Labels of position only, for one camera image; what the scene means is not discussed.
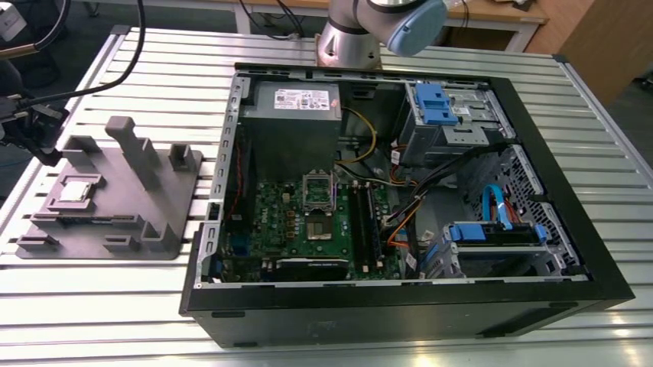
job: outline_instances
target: label sticker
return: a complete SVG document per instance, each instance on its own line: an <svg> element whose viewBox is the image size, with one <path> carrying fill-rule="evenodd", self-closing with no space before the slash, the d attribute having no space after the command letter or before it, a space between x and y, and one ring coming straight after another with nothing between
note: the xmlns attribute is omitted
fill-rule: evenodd
<svg viewBox="0 0 653 367"><path fill-rule="evenodd" d="M466 107L452 107L452 111L457 115L470 115L469 109Z"/></svg>
<svg viewBox="0 0 653 367"><path fill-rule="evenodd" d="M422 235L422 242L429 242L434 237L436 234L430 230L426 230L425 234Z"/></svg>
<svg viewBox="0 0 653 367"><path fill-rule="evenodd" d="M410 253L406 255L406 264L409 264L409 267L416 270L418 268L418 260L410 255Z"/></svg>
<svg viewBox="0 0 653 367"><path fill-rule="evenodd" d="M275 92L275 109L305 109L329 111L329 92L326 90L279 89Z"/></svg>
<svg viewBox="0 0 653 367"><path fill-rule="evenodd" d="M393 164L400 164L401 153L398 151L392 151L390 161Z"/></svg>

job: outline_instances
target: power supply label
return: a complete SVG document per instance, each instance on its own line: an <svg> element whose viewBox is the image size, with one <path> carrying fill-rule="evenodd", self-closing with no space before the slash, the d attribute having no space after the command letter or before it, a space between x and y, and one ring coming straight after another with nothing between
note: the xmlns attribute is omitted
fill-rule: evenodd
<svg viewBox="0 0 653 367"><path fill-rule="evenodd" d="M326 90L279 89L275 92L275 109L329 111L330 108Z"/></svg>

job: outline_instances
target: metal workbench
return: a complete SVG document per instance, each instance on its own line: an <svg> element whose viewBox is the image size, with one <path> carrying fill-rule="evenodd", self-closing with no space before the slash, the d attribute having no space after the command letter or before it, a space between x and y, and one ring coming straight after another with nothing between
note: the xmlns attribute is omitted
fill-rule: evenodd
<svg viewBox="0 0 653 367"><path fill-rule="evenodd" d="M80 88L115 79L137 32L111 35ZM127 82L72 100L71 134L111 144L104 124L130 115L155 147L191 143L205 153L186 238L206 198L237 61L314 64L311 40L151 29ZM653 176L575 71L549 56L433 48L413 58L384 52L388 69L513 80L637 299L584 313L518 338L222 350L178 314L190 243L174 261L22 260L16 238L42 206L56 168L32 161L0 211L0 361L179 365L651 365L653 361Z"/></svg>

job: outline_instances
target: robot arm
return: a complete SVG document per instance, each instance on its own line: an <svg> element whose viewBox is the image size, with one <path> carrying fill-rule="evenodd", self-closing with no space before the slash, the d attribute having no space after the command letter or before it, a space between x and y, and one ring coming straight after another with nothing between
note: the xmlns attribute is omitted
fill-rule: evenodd
<svg viewBox="0 0 653 367"><path fill-rule="evenodd" d="M400 56L430 45L448 19L445 0L332 0L318 62L358 69L380 65L378 42Z"/></svg>

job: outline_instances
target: floor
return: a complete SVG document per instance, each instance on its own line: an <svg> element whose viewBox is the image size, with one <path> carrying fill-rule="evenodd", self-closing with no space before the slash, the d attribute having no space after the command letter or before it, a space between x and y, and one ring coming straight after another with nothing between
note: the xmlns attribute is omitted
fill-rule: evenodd
<svg viewBox="0 0 653 367"><path fill-rule="evenodd" d="M67 20L67 36L50 48L62 77L51 86L32 90L38 96L74 90L114 25L137 25L137 8L131 5L103 4L99 12L98 18L90 18L82 3L74 3ZM234 16L226 11L146 7L146 14L147 25L153 28L235 32ZM266 27L270 33L281 34L293 29L286 19L270 19L270 22L275 24ZM323 18L307 17L302 21L306 34L318 33L323 25ZM608 111L653 165L653 91L641 90L633 83ZM20 149L0 147L0 204L20 178L28 159L28 154Z"/></svg>

